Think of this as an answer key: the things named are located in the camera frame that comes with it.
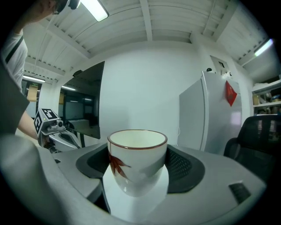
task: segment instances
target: red rim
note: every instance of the red rim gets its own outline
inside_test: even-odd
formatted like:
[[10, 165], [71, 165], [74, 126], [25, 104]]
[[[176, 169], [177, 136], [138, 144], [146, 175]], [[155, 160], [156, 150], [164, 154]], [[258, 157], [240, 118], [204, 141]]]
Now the red rim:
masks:
[[[150, 130], [122, 130], [122, 131], [150, 131]], [[157, 147], [160, 147], [160, 146], [164, 145], [164, 144], [168, 141], [167, 136], [164, 135], [164, 134], [162, 134], [162, 135], [165, 137], [165, 140], [164, 140], [164, 142], [162, 142], [161, 144], [155, 145], [155, 146], [151, 146], [151, 147], [145, 147], [145, 148], [134, 148], [134, 147], [127, 147], [127, 146], [119, 145], [119, 144], [113, 142], [113, 141], [110, 139], [110, 136], [111, 136], [111, 135], [109, 135], [109, 136], [107, 137], [108, 141], [109, 141], [111, 144], [116, 145], [116, 146], [121, 147], [121, 148], [124, 148], [124, 149], [133, 149], [133, 150], [155, 149], [155, 148], [157, 148]]]

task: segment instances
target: red tag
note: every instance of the red tag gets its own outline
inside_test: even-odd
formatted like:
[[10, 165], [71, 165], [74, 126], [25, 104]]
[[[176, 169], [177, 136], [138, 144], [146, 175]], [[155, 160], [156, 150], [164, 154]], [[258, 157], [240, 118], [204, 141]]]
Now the red tag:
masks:
[[226, 81], [226, 87], [227, 87], [227, 92], [226, 92], [226, 97], [227, 101], [230, 104], [230, 106], [233, 105], [233, 102], [236, 99], [237, 93], [233, 90], [232, 86]]

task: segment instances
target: shelf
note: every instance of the shelf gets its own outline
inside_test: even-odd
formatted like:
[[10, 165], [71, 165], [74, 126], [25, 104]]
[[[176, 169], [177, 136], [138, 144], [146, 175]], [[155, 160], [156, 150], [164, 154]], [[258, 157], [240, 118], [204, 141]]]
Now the shelf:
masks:
[[253, 87], [252, 93], [254, 94], [263, 94], [267, 93], [271, 90], [277, 89], [281, 87], [281, 80], [274, 81], [272, 83], [266, 84], [262, 87]]
[[269, 102], [269, 103], [263, 103], [263, 104], [259, 104], [259, 105], [254, 105], [254, 108], [257, 108], [257, 107], [264, 107], [264, 106], [277, 106], [277, 105], [281, 105], [281, 101], [278, 101], [278, 102]]

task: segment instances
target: person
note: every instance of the person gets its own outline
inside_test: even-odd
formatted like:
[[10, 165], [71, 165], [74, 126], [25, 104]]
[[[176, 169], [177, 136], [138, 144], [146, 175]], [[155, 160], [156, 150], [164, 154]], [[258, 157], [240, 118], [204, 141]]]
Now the person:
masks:
[[[59, 14], [66, 4], [67, 0], [37, 0], [17, 22], [7, 38], [1, 54], [6, 59], [7, 68], [20, 91], [22, 90], [24, 64], [28, 51], [23, 40], [23, 28], [27, 24], [38, 22], [51, 14]], [[37, 140], [37, 133], [33, 122], [33, 119], [25, 111], [18, 124], [18, 129]]]

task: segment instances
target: red leaf pattern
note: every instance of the red leaf pattern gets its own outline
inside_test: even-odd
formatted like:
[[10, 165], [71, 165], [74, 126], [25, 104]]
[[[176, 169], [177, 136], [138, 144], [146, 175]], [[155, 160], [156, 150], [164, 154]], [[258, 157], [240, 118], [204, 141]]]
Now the red leaf pattern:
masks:
[[121, 169], [120, 166], [125, 166], [125, 167], [130, 167], [128, 165], [126, 165], [125, 163], [123, 163], [120, 159], [118, 159], [115, 156], [112, 156], [110, 154], [110, 152], [108, 152], [108, 156], [109, 156], [109, 162], [110, 162], [110, 167], [111, 170], [114, 174], [114, 176], [116, 176], [115, 171], [117, 170], [117, 172], [124, 178], [128, 179], [127, 176], [125, 175], [124, 171]]

